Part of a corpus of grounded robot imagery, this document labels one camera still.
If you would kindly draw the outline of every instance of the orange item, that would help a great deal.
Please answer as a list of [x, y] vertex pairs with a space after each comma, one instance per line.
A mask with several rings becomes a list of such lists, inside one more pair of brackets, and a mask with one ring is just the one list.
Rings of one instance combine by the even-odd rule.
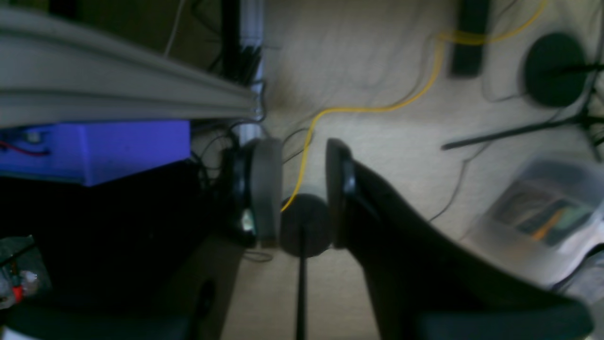
[[556, 213], [550, 218], [547, 223], [545, 223], [541, 228], [539, 228], [534, 234], [533, 239], [536, 241], [541, 241], [550, 232], [551, 228], [555, 227], [558, 221], [562, 218], [564, 211], [566, 209], [560, 209], [556, 211]]

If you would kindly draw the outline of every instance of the black stand leg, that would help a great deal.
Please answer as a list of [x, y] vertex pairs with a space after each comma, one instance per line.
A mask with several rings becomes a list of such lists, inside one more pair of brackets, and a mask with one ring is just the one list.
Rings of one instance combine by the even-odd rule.
[[443, 145], [441, 147], [441, 149], [450, 150], [450, 149], [455, 149], [455, 148], [461, 148], [462, 146], [490, 142], [492, 140], [498, 140], [498, 139], [502, 139], [502, 138], [517, 136], [519, 134], [525, 134], [525, 133], [539, 131], [539, 130], [557, 128], [558, 126], [574, 124], [575, 122], [576, 122], [575, 117], [572, 117], [569, 119], [560, 120], [558, 122], [527, 125], [522, 128], [511, 129], [511, 130], [507, 130], [507, 131], [503, 131], [503, 132], [490, 134], [487, 136], [470, 138], [470, 139], [466, 139], [466, 140], [461, 140], [459, 142], [448, 143], [448, 144]]
[[300, 270], [298, 272], [298, 312], [296, 315], [296, 340], [306, 340], [306, 237], [300, 228]]

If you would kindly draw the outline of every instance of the round black base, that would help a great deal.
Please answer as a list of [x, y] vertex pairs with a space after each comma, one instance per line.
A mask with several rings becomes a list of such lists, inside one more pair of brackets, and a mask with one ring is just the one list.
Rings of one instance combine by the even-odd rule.
[[568, 68], [585, 64], [585, 53], [575, 38], [565, 33], [541, 37], [531, 47], [524, 64], [527, 94], [543, 106], [571, 105], [583, 93], [587, 73]]
[[297, 195], [292, 204], [281, 213], [281, 248], [290, 255], [300, 257], [302, 231], [306, 240], [304, 255], [307, 258], [324, 252], [332, 242], [329, 210], [327, 204], [317, 196]]

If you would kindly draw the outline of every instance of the tripod leg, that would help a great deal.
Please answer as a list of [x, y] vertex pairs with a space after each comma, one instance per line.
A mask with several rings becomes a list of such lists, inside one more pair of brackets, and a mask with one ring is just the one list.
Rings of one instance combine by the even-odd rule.
[[584, 126], [582, 130], [585, 133], [585, 137], [587, 138], [587, 143], [590, 145], [591, 152], [594, 153], [594, 159], [596, 160], [596, 162], [601, 163], [602, 155], [600, 154], [600, 151], [598, 150], [598, 145], [600, 145], [604, 142], [604, 138], [594, 140], [591, 137], [591, 132], [590, 132], [589, 126], [587, 126], [587, 127]]
[[524, 126], [522, 128], [511, 129], [511, 130], [507, 130], [507, 131], [503, 131], [503, 132], [490, 134], [487, 136], [470, 138], [470, 139], [466, 139], [466, 140], [461, 140], [459, 142], [448, 143], [448, 144], [441, 146], [441, 149], [450, 150], [450, 149], [455, 149], [455, 148], [461, 148], [462, 146], [489, 142], [491, 140], [497, 140], [497, 139], [502, 139], [502, 138], [507, 138], [507, 137], [512, 137], [512, 136], [517, 136], [519, 134], [525, 134], [525, 133], [539, 131], [539, 130], [557, 128], [558, 126], [574, 124], [574, 123], [575, 123], [575, 120], [573, 117], [570, 119], [560, 120], [558, 122], [532, 124], [532, 125]]

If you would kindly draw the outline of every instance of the red component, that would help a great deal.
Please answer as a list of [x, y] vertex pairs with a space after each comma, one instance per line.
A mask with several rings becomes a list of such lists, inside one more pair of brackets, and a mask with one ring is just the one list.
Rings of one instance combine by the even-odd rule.
[[17, 303], [21, 302], [21, 300], [23, 300], [23, 286], [13, 287], [13, 294], [15, 301], [17, 301]]

